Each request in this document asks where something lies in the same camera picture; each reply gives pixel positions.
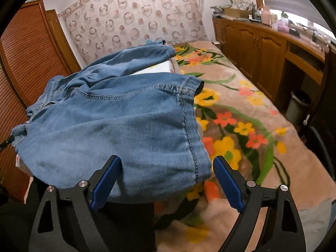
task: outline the black cable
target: black cable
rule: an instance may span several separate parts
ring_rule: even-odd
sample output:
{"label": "black cable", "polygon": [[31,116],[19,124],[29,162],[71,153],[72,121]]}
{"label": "black cable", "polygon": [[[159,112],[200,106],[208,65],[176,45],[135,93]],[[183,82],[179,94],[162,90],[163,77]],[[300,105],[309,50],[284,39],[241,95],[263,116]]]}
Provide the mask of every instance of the black cable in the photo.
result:
{"label": "black cable", "polygon": [[0,152],[4,150],[10,143],[14,141],[14,135],[11,135],[9,138],[7,138],[4,142],[0,144]]}

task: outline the window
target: window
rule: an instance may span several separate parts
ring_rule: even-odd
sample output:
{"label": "window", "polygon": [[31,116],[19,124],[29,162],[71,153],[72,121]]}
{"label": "window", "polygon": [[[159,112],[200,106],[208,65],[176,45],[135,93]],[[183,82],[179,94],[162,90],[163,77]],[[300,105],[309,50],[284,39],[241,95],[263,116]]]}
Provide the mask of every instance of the window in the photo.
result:
{"label": "window", "polygon": [[330,29],[321,14],[309,0],[265,0],[265,5],[268,5],[272,9],[292,13],[292,15],[288,15],[290,15],[290,19],[293,22],[295,22],[295,16],[302,16],[305,19],[318,23],[324,28]]}
{"label": "window", "polygon": [[[276,16],[278,16],[278,19],[281,18],[281,13],[282,11],[281,10],[274,10],[274,9],[271,9],[270,10],[271,13],[273,14],[276,14]],[[298,15],[295,15],[295,14],[292,14],[292,13],[288,13],[286,12],[286,14],[288,15],[288,19],[291,20],[294,24],[303,24],[305,26],[308,26],[308,19],[307,18],[303,18],[301,16],[298,16]],[[317,30],[317,32],[321,35],[325,35],[327,36],[327,38],[331,41],[334,41],[336,40],[335,38],[335,35],[328,29],[324,28],[323,26],[317,24],[317,23],[314,23],[314,28]]]}

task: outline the yellow flower pattern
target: yellow flower pattern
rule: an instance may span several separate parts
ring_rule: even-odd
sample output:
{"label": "yellow flower pattern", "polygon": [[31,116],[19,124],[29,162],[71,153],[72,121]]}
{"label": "yellow flower pattern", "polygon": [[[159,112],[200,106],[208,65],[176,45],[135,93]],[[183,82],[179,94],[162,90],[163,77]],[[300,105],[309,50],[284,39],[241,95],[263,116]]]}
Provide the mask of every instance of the yellow flower pattern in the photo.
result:
{"label": "yellow flower pattern", "polygon": [[209,228],[206,224],[198,224],[194,227],[188,226],[185,237],[193,244],[201,243],[209,235]]}
{"label": "yellow flower pattern", "polygon": [[198,56],[198,53],[197,52],[192,52],[192,53],[190,53],[188,55],[183,56],[183,58],[184,59],[189,59],[189,58],[194,58],[196,56]]}
{"label": "yellow flower pattern", "polygon": [[210,156],[211,160],[218,155],[223,155],[225,160],[234,170],[238,169],[238,162],[241,160],[241,152],[235,149],[235,143],[229,136],[222,140],[216,140],[213,144],[214,154]]}
{"label": "yellow flower pattern", "polygon": [[287,128],[280,128],[280,129],[276,129],[275,132],[278,134],[278,135],[285,135],[286,132],[287,132]]}
{"label": "yellow flower pattern", "polygon": [[219,93],[215,90],[203,88],[202,92],[195,96],[194,103],[201,106],[212,106],[219,100]]}
{"label": "yellow flower pattern", "polygon": [[264,106],[265,103],[261,97],[250,96],[246,98],[254,106]]}
{"label": "yellow flower pattern", "polygon": [[204,190],[204,183],[198,183],[196,185],[193,186],[193,188],[191,189],[191,191],[186,193],[186,197],[188,199],[188,201],[192,201],[195,199],[200,198],[200,193]]}
{"label": "yellow flower pattern", "polygon": [[248,80],[240,80],[239,81],[241,87],[252,88],[253,84],[250,83]]}
{"label": "yellow flower pattern", "polygon": [[256,92],[254,92],[254,94],[258,97],[266,97],[265,94],[261,91],[256,91]]}
{"label": "yellow flower pattern", "polygon": [[201,65],[200,62],[191,62],[189,64],[187,64],[186,66],[196,66],[196,65]]}
{"label": "yellow flower pattern", "polygon": [[181,52],[181,51],[184,51],[184,47],[180,47],[180,46],[177,46],[174,48],[175,49],[175,52],[178,53],[178,52]]}
{"label": "yellow flower pattern", "polygon": [[248,135],[249,132],[255,132],[255,129],[252,128],[251,122],[248,122],[246,124],[244,124],[243,122],[238,122],[237,127],[234,128],[233,131],[241,135]]}
{"label": "yellow flower pattern", "polygon": [[175,60],[178,61],[178,60],[181,60],[181,59],[182,59],[182,56],[180,56],[180,55],[176,55],[174,58],[175,58]]}
{"label": "yellow flower pattern", "polygon": [[202,120],[200,117],[196,117],[196,120],[202,126],[203,132],[205,132],[206,129],[207,129],[207,125],[209,124],[209,121],[208,120]]}
{"label": "yellow flower pattern", "polygon": [[202,60],[202,62],[209,62],[212,61],[213,58],[211,58],[211,56],[206,57],[204,60]]}
{"label": "yellow flower pattern", "polygon": [[280,152],[283,155],[287,152],[286,146],[282,142],[279,142],[279,141],[276,142],[276,147],[277,147],[278,152]]}

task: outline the window blind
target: window blind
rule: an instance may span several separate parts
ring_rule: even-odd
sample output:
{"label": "window blind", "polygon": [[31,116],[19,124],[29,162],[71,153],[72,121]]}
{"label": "window blind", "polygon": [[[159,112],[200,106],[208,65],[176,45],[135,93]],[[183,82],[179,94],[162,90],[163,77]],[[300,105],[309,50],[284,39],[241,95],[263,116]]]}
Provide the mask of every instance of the window blind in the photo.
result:
{"label": "window blind", "polygon": [[289,12],[313,21],[330,30],[329,26],[309,0],[265,0],[271,9]]}

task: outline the louvered door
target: louvered door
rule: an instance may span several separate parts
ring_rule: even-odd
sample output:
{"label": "louvered door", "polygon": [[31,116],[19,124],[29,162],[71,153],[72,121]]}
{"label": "louvered door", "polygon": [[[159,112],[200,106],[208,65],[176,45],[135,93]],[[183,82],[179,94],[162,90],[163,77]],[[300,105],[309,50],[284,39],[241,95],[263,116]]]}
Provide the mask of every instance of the louvered door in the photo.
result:
{"label": "louvered door", "polygon": [[26,3],[1,37],[5,69],[24,103],[43,93],[50,78],[71,74],[49,29],[42,0]]}
{"label": "louvered door", "polygon": [[[9,137],[13,127],[26,121],[25,109],[0,64],[0,141]],[[0,183],[12,196],[23,201],[29,176],[15,167],[15,152],[11,146],[0,153]]]}
{"label": "louvered door", "polygon": [[[0,141],[27,120],[25,109],[43,93],[50,78],[71,74],[49,29],[42,0],[25,4],[0,41]],[[0,153],[0,182],[23,201],[29,176],[15,167],[14,148]]]}

